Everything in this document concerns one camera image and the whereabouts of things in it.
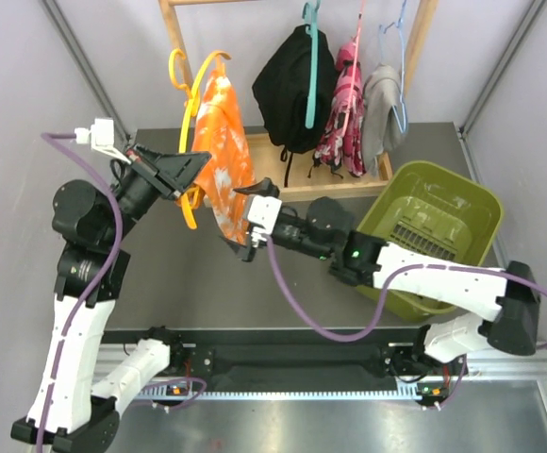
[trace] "wooden clothes rack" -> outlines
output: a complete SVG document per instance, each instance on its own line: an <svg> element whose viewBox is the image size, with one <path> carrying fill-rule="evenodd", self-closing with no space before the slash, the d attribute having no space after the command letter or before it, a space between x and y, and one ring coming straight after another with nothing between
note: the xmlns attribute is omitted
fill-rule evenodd
<svg viewBox="0 0 547 453"><path fill-rule="evenodd" d="M162 11L162 18L167 27L171 46L179 48L187 55L186 44L183 40L181 26L177 19L175 7L204 5L210 3L231 3L251 0L158 0ZM405 92L416 73L416 67L423 50L426 35L433 21L439 0L420 0L414 25L410 31L406 47L406 79ZM189 59L183 61L182 74L184 82L192 85L193 76ZM281 146L274 146L267 133L247 134L246 140L255 167L257 181L268 176L280 190L280 198L284 201L314 200L321 196L332 198L349 198L355 196L373 196L382 192L389 183L393 172L390 166L388 153L378 160L379 176L370 175L355 179L346 170L341 169L343 178L334 176L326 165L314 169L311 178L307 177L313 159L311 153L294 155L290 170L289 187L283 188L286 163L279 159Z"/></svg>

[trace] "cable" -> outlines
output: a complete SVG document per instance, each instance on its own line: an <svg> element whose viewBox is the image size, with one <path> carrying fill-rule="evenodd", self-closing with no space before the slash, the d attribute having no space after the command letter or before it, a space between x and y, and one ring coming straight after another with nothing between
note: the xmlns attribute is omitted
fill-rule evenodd
<svg viewBox="0 0 547 453"><path fill-rule="evenodd" d="M478 267L446 266L443 264L427 264L427 265L410 264L408 266L404 266L404 267L400 267L399 269L396 269L389 275L389 277L387 277L387 279L385 280L381 288L380 296L378 297L378 303L376 305L376 310L374 311L374 316L372 321L363 330L360 330L357 333L352 333L349 335L339 335L338 333L331 332L330 330L327 330L325 327L320 326L316 321L314 321L311 317L309 317L309 315L305 312L303 307L301 307L301 305L294 298L288 284L286 283L284 279L284 276L282 276L282 271L280 270L280 266L277 262L277 256L275 255L274 241L272 240L271 236L267 236L267 254L270 259L270 264L272 266L273 275L275 276L275 281L277 282L277 285L282 291L282 293L284 294L284 296L286 296L286 299L288 300L290 306L294 309L294 311L296 311L299 317L308 326L313 328L320 335L327 338L328 340L332 340L334 342L339 342L339 343L356 342L358 340L361 340L362 338L365 338L368 334L370 334L370 332L374 330L374 328L378 324L378 321L380 320L383 307L385 306L385 302L387 300L387 293L389 292L389 286L391 282L400 274L407 273L409 271L415 271L418 269L426 268L426 269L431 269L436 271L447 270L447 271L453 271L453 272L467 272L470 274L502 277L507 280L511 280L516 283L519 283L528 288L531 288L532 290L537 291L538 293L543 294L547 297L547 290L539 286L537 283L526 280L521 277L513 276L503 271L493 271L491 269L484 269L484 268L478 268ZM547 347L547 343L538 345L538 349L543 349L546 347Z"/></svg>
<svg viewBox="0 0 547 453"><path fill-rule="evenodd" d="M202 396L202 394L207 389L207 382L204 379L201 379L199 377L176 377L175 379L166 380L164 382L155 382L154 384L146 385L143 389L144 390L155 389L155 388L162 387L162 386L165 386L165 385L167 385L167 386L168 385L175 385L175 384L178 384L179 382L191 382L192 384L194 382L198 383L198 384L200 384L200 390L198 390L198 392L196 392L190 398L184 400L181 404L178 404L177 406L166 406L165 408L167 408L167 409L165 409L165 411L187 408L189 405L193 404L196 401L196 399L198 399L200 396ZM131 407L135 408L135 407L138 407L138 406L154 406L155 404L157 406L162 406L162 405L160 405L158 403L154 403L154 402L137 401L137 402L131 404Z"/></svg>
<svg viewBox="0 0 547 453"><path fill-rule="evenodd" d="M443 365L443 387L446 389L450 388L450 369L447 365Z"/></svg>
<svg viewBox="0 0 547 453"><path fill-rule="evenodd" d="M95 184L101 189L102 193L106 196L108 199L108 202L110 204L110 207L112 208L112 213L114 215L114 227L115 227L115 233L114 233L114 243L112 244L112 249L110 250L110 253L108 254L108 257L106 258L106 261L104 262L104 265L100 268L100 270L97 272L93 280L87 285L87 288L83 291L83 293L78 297L78 300L75 303L75 306L71 310L71 312L68 315L68 318L66 318L66 322L64 323L64 327L62 329L61 333L61 340L58 343L58 348L56 350L56 354L54 357L54 362L51 369L51 376L52 383L47 386L47 391L45 393L45 401L43 403L43 409L41 412L41 421L39 422L39 429L37 430L37 453L42 453L43 451L43 439L45 434L45 427L47 426L47 417L49 416L49 409L51 407L52 397L54 395L54 388L56 386L56 379L58 377L58 369L59 369L59 363L61 361L62 351L64 349L64 341L66 339L66 335L68 335L68 330L70 330L70 327L73 323L73 320L80 310L80 308L83 306L89 295L93 292L93 290L97 287L100 280L104 277L114 260L116 259L116 256L119 252L119 249L121 248L121 241L123 239L123 217L121 215L121 210L119 209L118 203L116 202L116 198L114 197L114 194L110 190L109 185L106 183L106 181L97 173L97 171L91 167L86 161L84 161L80 156L78 156L72 149L68 148L67 146L64 146L59 142L59 140L74 140L76 138L75 134L53 134L49 132L43 132L41 134L41 137L51 144L54 148L57 149L60 153L62 153L64 156L66 156L68 159L73 161L76 165L81 167L85 172L93 179Z"/></svg>
<svg viewBox="0 0 547 453"><path fill-rule="evenodd" d="M109 167L112 176L114 176L114 179L116 179L116 182L121 184L123 176L126 173L126 168L124 167L123 162L118 159L111 159Z"/></svg>
<svg viewBox="0 0 547 453"><path fill-rule="evenodd" d="M423 373L420 376L417 376L413 379L403 379L401 376L399 376L399 373L397 373L397 370L395 369L395 365L393 364L392 361L389 363L389 371L391 372L392 376L394 376L395 378L398 378L399 380L404 382L404 384L414 384L416 382L423 380L424 378L428 376L427 373Z"/></svg>
<svg viewBox="0 0 547 453"><path fill-rule="evenodd" d="M294 215L295 219L299 218L299 212L295 208L293 208L292 206L282 205L282 208L280 208L280 210L281 211L289 210L292 213L292 215Z"/></svg>
<svg viewBox="0 0 547 453"><path fill-rule="evenodd" d="M460 383L462 382L462 378L464 378L465 373L466 373L466 355L462 356L462 368L460 369L460 373L458 374L458 379L456 381L456 384L454 384L454 387L452 388L452 391L450 392L450 394L448 394L447 398L445 398L442 402L436 405L437 409L441 410L445 408L456 397L458 387L460 386Z"/></svg>

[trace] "light blue hanger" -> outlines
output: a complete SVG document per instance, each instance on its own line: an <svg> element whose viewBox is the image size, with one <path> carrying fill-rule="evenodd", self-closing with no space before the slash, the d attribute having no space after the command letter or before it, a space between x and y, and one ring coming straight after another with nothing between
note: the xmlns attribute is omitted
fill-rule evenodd
<svg viewBox="0 0 547 453"><path fill-rule="evenodd" d="M305 115L305 127L313 128L315 122L315 98L318 83L318 9L321 0L316 1L315 7L309 2L303 7L303 19L305 31L311 36L311 70L309 73L309 94L307 95L307 114Z"/></svg>
<svg viewBox="0 0 547 453"><path fill-rule="evenodd" d="M404 3L402 4L402 10L399 14L399 19L397 22L391 22L387 26L378 26L378 47L380 47L380 60L381 62L384 62L385 60L385 50L383 47L383 35L387 33L387 31L391 27L397 28L397 32L399 33L399 41L402 45L402 73L401 73L401 87L399 90L399 100L402 106L402 121L399 119L399 113L397 113L397 108L393 106L393 114L395 115L395 120L397 121L397 125L399 126L399 131L402 134L405 134L407 132L408 128L408 122L407 122L407 114L406 114L406 99L404 98L404 80L406 78L406 39L404 38L404 15L406 13L406 4L407 0L404 0Z"/></svg>

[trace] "pink hanger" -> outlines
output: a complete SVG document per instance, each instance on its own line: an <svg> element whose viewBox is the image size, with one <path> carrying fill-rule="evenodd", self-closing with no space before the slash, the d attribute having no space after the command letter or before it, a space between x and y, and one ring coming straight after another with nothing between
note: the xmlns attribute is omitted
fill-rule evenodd
<svg viewBox="0 0 547 453"><path fill-rule="evenodd" d="M359 35L361 35L361 16L364 12L364 6L366 5L366 0L361 0L361 8L359 9L359 16L357 16L357 34L354 38L356 42L356 55L353 60L353 73L351 74L351 91L349 92L349 105L345 111L345 121L342 124L342 131L340 136L344 137L345 132L347 131L347 126L349 125L349 109L353 106L353 99L356 95L354 88L356 86L356 71L357 71L357 59L359 58Z"/></svg>

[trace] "teal hanger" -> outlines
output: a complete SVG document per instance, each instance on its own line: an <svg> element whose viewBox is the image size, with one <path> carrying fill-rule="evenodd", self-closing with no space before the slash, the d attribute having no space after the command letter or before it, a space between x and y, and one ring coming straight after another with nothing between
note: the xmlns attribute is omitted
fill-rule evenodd
<svg viewBox="0 0 547 453"><path fill-rule="evenodd" d="M303 7L303 19L305 31L311 36L311 71L309 73L309 94L307 95L307 114L305 115L305 127L313 128L315 122L315 98L318 84L318 9L321 0L317 0L315 7L309 2Z"/></svg>

